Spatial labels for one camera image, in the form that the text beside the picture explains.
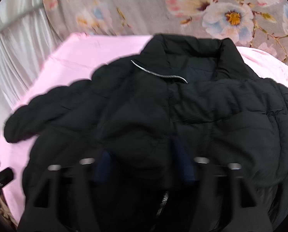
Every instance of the white curtain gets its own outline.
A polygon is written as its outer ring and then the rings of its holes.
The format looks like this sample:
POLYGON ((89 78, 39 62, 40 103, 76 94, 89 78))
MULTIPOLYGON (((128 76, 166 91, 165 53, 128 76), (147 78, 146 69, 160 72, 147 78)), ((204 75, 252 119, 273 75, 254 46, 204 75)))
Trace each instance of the white curtain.
POLYGON ((42 0, 0 2, 0 131, 10 109, 37 78, 43 61, 59 42, 42 0))

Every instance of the metal zipper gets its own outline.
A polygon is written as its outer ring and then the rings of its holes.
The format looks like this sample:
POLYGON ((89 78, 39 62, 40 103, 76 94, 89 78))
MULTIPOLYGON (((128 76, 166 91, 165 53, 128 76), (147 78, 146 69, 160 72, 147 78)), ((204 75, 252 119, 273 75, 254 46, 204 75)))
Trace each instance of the metal zipper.
POLYGON ((158 77, 161 77, 161 78, 178 78, 178 79, 183 80, 186 84, 188 84, 187 80, 184 79, 184 78, 182 78, 182 77, 180 77, 180 76, 176 76, 176 75, 161 75, 161 74, 152 72, 152 71, 150 71, 150 70, 146 70, 145 68, 143 68, 143 67, 139 66, 138 64, 136 64, 133 60, 131 60, 131 62, 132 62, 135 66, 137 66, 138 68, 140 68, 140 69, 142 69, 143 71, 146 71, 146 72, 148 72, 148 73, 150 73, 150 74, 152 74, 152 75, 155 75, 155 76, 158 76, 158 77))
MULTIPOLYGON (((166 205, 166 203, 168 202, 168 198, 169 198, 169 191, 166 191, 163 195, 163 199, 162 199, 162 202, 160 203, 159 205, 159 209, 157 211, 157 214, 156 214, 156 218, 155 219, 158 219, 159 216, 162 214, 162 211, 164 210, 164 207, 166 205)), ((151 229, 150 229, 150 232, 153 232, 156 228, 156 224, 154 224, 151 229)))

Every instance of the black puffer jacket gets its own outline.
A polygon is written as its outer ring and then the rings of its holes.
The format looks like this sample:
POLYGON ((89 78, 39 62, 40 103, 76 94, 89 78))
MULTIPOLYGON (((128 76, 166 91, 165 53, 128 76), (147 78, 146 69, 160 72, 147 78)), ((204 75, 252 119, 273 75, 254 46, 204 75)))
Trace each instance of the black puffer jacket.
POLYGON ((273 226, 288 213, 288 88, 259 78, 230 39, 156 35, 140 55, 34 98, 4 129, 8 142, 35 134, 27 197, 49 165, 71 166, 92 149, 122 165, 126 179, 94 193, 104 231, 145 231, 171 189, 167 231, 184 231, 193 192, 177 176, 171 137, 190 159, 240 163, 273 226))

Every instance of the pink fabric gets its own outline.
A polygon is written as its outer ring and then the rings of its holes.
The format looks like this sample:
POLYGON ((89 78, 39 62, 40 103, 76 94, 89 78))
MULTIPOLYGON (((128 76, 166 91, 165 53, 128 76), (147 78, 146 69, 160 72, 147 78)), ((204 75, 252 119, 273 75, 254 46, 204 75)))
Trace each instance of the pink fabric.
MULTIPOLYGON (((44 63, 42 72, 28 93, 15 108, 27 104, 36 95, 50 88, 68 85, 73 81, 89 78, 103 63, 125 55, 138 53, 151 36, 86 36, 72 34, 44 63)), ((288 87, 288 66, 258 49, 238 47, 246 64, 260 77, 271 77, 288 87)), ((14 218, 19 221, 24 210, 21 175, 29 160, 29 152, 36 137, 9 144, 0 135, 0 170, 12 167, 15 180, 3 191, 14 218)))

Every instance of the jacket sleeve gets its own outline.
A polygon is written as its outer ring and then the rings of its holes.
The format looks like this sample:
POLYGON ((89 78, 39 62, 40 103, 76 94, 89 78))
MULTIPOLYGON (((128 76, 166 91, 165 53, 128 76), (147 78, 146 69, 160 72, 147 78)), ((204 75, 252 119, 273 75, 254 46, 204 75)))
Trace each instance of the jacket sleeve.
POLYGON ((76 81, 70 86, 56 87, 33 98, 28 105, 18 108, 5 123, 6 141, 16 143, 38 134, 48 122, 70 109, 68 99, 73 95, 81 97, 90 84, 91 80, 87 79, 76 81))
POLYGON ((28 105, 17 109, 6 121, 4 137, 9 143, 28 139, 41 132, 51 121, 79 106, 87 97, 97 96, 99 108, 109 95, 128 76, 133 65, 130 57, 118 59, 98 68, 91 80, 80 80, 70 86, 56 87, 44 95, 33 98, 28 105))

